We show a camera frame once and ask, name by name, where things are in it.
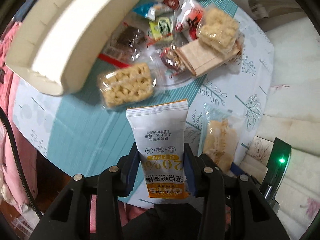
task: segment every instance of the black fabric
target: black fabric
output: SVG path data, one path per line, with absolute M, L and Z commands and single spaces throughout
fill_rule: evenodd
M 155 204 L 122 227 L 124 240 L 196 240 L 201 213 L 190 204 Z

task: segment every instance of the black cable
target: black cable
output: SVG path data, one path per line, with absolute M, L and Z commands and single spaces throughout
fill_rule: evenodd
M 37 216 L 39 218 L 42 218 L 42 213 L 36 205 L 35 199 L 33 198 L 32 194 L 30 192 L 30 188 L 28 186 L 26 177 L 24 176 L 24 173 L 23 173 L 23 169 L 22 169 L 19 154 L 18 154 L 16 140 L 14 139 L 14 134 L 12 131 L 12 127 L 10 125 L 10 122 L 9 122 L 7 115 L 5 114 L 5 112 L 3 111 L 3 109 L 1 107 L 0 107 L 0 119 L 1 119 L 2 123 L 4 124 L 4 127 L 7 130 L 8 137 L 9 137 L 10 144 L 11 144 L 13 157 L 14 157 L 14 161 L 16 163 L 18 174 L 19 174 L 20 180 L 22 182 L 23 188 L 24 188 L 24 190 L 27 194 L 27 197 L 29 199 L 29 204 L 31 205 L 32 209 L 35 211 Z

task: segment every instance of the white snack wrapper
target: white snack wrapper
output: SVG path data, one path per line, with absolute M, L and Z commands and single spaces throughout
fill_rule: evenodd
M 140 153 L 149 197 L 183 199 L 184 129 L 188 101 L 128 108 L 127 119 Z

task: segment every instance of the silver screw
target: silver screw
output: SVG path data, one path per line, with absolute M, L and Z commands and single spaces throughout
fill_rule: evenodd
M 82 175 L 81 174 L 76 174 L 76 175 L 73 176 L 73 179 L 75 181 L 81 180 L 82 179 Z
M 118 168 L 118 166 L 111 166 L 111 167 L 109 168 L 109 171 L 110 171 L 110 172 L 117 172 L 117 171 L 119 171 L 119 168 Z
M 211 167 L 204 167 L 203 171 L 205 173 L 212 173 L 213 172 L 213 169 Z
M 248 176 L 245 175 L 245 174 L 240 175 L 240 179 L 241 179 L 242 181 L 248 181 L 248 180 L 249 180 Z

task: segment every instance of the pink fabric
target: pink fabric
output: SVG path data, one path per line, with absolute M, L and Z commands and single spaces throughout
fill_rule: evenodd
M 97 195 L 92 195 L 90 209 L 90 233 L 96 232 L 96 204 Z M 136 218 L 146 211 L 144 208 L 132 206 L 121 201 L 118 201 L 121 226 L 126 225 L 131 219 Z
M 24 138 L 12 121 L 12 112 L 16 91 L 19 84 L 19 77 L 14 74 L 5 64 L 5 56 L 13 40 L 13 37 L 21 23 L 15 23 L 7 32 L 4 40 L 0 42 L 0 69 L 4 70 L 4 83 L 0 83 L 0 107 L 7 113 L 8 119 L 12 126 L 15 141 L 17 144 L 21 165 L 30 187 L 30 191 L 34 197 L 37 195 L 37 181 L 36 181 L 36 149 Z M 5 138 L 1 138 L 0 149 L 3 155 L 3 160 L 0 165 L 3 167 L 4 179 L 9 189 L 18 203 L 16 206 L 19 212 L 24 203 L 28 203 L 27 196 L 21 184 L 19 174 L 14 162 L 13 153 L 9 137 L 6 134 Z

